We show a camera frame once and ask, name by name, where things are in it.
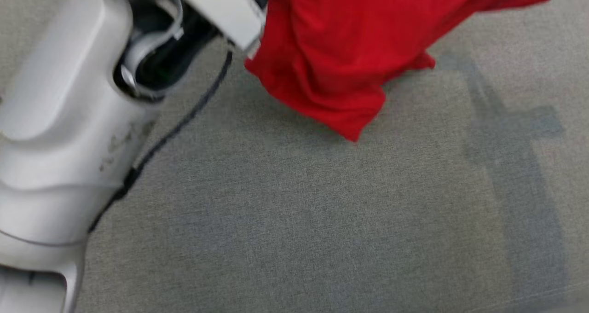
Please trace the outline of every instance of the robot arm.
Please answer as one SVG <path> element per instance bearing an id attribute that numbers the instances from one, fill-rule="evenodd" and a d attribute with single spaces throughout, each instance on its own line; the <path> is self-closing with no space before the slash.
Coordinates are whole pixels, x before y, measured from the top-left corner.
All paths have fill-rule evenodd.
<path id="1" fill-rule="evenodd" d="M 259 38 L 267 0 L 69 0 L 0 105 L 0 312 L 72 313 L 90 230 L 166 94 L 216 36 Z"/>

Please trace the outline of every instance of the red cloth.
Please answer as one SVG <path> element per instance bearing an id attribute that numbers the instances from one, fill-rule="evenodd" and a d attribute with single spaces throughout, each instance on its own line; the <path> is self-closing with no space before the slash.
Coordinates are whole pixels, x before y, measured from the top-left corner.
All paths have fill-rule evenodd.
<path id="1" fill-rule="evenodd" d="M 288 106 L 356 141 L 380 111 L 381 84 L 433 68 L 425 49 L 475 12 L 547 0 L 270 0 L 246 68 Z"/>

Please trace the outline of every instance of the white plastic casing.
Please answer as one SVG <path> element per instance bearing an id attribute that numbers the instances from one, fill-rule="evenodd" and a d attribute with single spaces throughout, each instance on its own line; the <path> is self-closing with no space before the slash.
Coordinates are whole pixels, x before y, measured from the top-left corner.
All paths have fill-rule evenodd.
<path id="1" fill-rule="evenodd" d="M 59 295 L 46 288 L 24 296 L 22 280 L 2 266 L 63 275 L 62 311 L 74 310 L 88 229 L 122 187 L 160 111 L 113 80 L 132 25 L 126 0 L 69 0 L 0 105 L 2 313 L 46 313 L 42 300 Z"/>
<path id="2" fill-rule="evenodd" d="M 225 37 L 246 50 L 261 34 L 264 20 L 249 0 L 185 0 Z"/>

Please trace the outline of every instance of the gray fabric surface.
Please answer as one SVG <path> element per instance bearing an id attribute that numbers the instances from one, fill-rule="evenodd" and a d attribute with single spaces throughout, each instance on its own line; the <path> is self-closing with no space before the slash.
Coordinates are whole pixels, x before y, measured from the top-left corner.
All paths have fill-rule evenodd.
<path id="1" fill-rule="evenodd" d="M 0 85 L 60 0 L 0 1 Z M 589 3 L 477 15 L 357 144 L 240 64 L 91 240 L 82 313 L 558 309 L 589 296 Z M 220 68 L 207 49 L 151 141 Z"/>

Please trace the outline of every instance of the black cable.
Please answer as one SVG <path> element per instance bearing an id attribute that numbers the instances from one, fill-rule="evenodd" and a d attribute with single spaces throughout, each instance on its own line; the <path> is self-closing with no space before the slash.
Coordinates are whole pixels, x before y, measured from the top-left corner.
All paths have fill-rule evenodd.
<path id="1" fill-rule="evenodd" d="M 143 170 L 145 170 L 145 166 L 147 166 L 147 164 L 151 162 L 153 157 L 159 151 L 161 151 L 162 148 L 166 146 L 166 144 L 169 143 L 171 139 L 174 139 L 174 137 L 176 137 L 188 124 L 190 124 L 190 122 L 194 120 L 198 113 L 202 111 L 203 108 L 208 104 L 210 99 L 217 92 L 217 89 L 219 89 L 219 86 L 225 79 L 225 76 L 227 76 L 227 72 L 229 71 L 229 67 L 231 66 L 232 61 L 233 52 L 228 51 L 227 56 L 225 57 L 225 63 L 223 63 L 221 71 L 217 75 L 217 78 L 215 78 L 213 84 L 208 88 L 204 96 L 200 97 L 200 99 L 197 101 L 194 107 L 182 118 L 182 120 L 180 120 L 180 122 L 178 122 L 178 124 L 176 124 L 176 126 L 172 128 L 172 130 L 170 130 L 166 135 L 164 135 L 162 139 L 160 139 L 155 145 L 153 145 L 153 147 L 151 147 L 151 149 L 149 149 L 149 151 L 147 151 L 145 156 L 141 159 L 139 164 L 135 168 L 132 168 L 130 170 L 129 174 L 127 175 L 127 178 L 125 178 L 122 188 L 120 188 L 120 190 L 117 191 L 114 194 L 114 196 L 112 196 L 112 199 L 110 200 L 109 204 L 107 204 L 107 206 L 105 206 L 102 212 L 98 215 L 98 217 L 88 230 L 89 233 L 93 232 L 96 229 L 96 226 L 98 225 L 100 219 L 102 218 L 104 213 L 112 206 L 112 204 L 114 204 L 117 200 L 121 200 L 122 198 L 126 197 L 129 191 L 133 188 L 133 185 L 135 185 L 135 182 L 137 182 L 137 179 L 139 179 L 139 177 L 141 176 L 141 173 L 143 173 Z"/>

